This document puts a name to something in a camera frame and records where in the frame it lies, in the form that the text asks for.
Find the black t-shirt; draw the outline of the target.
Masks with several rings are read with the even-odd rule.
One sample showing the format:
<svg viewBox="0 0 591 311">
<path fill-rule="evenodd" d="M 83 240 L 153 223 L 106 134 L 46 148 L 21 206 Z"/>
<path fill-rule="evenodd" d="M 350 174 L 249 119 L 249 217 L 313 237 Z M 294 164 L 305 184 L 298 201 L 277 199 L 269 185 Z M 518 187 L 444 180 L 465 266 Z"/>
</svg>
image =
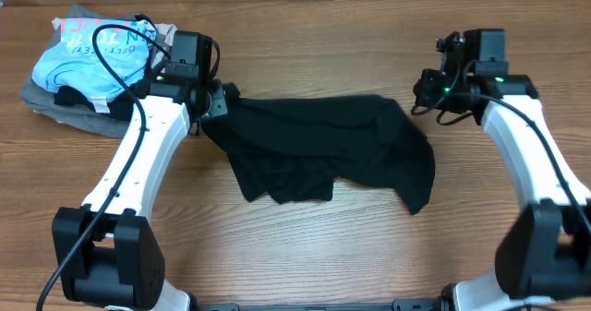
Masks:
<svg viewBox="0 0 591 311">
<path fill-rule="evenodd" d="M 393 190 L 412 214 L 430 200 L 435 158 L 398 102 L 376 94 L 257 100 L 226 89 L 228 113 L 203 124 L 243 197 L 333 198 L 336 179 Z"/>
</svg>

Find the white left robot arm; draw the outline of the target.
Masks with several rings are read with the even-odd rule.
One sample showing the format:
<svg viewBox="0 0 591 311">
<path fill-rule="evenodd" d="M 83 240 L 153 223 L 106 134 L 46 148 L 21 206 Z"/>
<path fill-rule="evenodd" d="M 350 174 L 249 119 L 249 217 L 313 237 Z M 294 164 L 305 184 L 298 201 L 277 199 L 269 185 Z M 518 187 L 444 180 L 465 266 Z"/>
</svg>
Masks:
<svg viewBox="0 0 591 311">
<path fill-rule="evenodd" d="M 52 235 L 58 262 L 48 288 L 106 310 L 194 310 L 165 278 L 151 228 L 154 200 L 192 126 L 228 113 L 215 67 L 166 62 L 138 86 L 139 104 L 103 179 L 77 208 L 62 207 Z"/>
</svg>

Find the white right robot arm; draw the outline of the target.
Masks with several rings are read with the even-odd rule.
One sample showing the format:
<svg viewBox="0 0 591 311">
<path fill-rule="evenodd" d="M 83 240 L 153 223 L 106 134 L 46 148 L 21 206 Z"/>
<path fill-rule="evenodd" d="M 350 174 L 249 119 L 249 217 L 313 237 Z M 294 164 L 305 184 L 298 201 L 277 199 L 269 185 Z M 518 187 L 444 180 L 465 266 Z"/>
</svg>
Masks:
<svg viewBox="0 0 591 311">
<path fill-rule="evenodd" d="M 494 268 L 454 284 L 442 305 L 519 310 L 589 296 L 590 190 L 554 142 L 531 79 L 425 69 L 413 92 L 429 111 L 475 117 L 501 154 L 520 208 Z"/>
</svg>

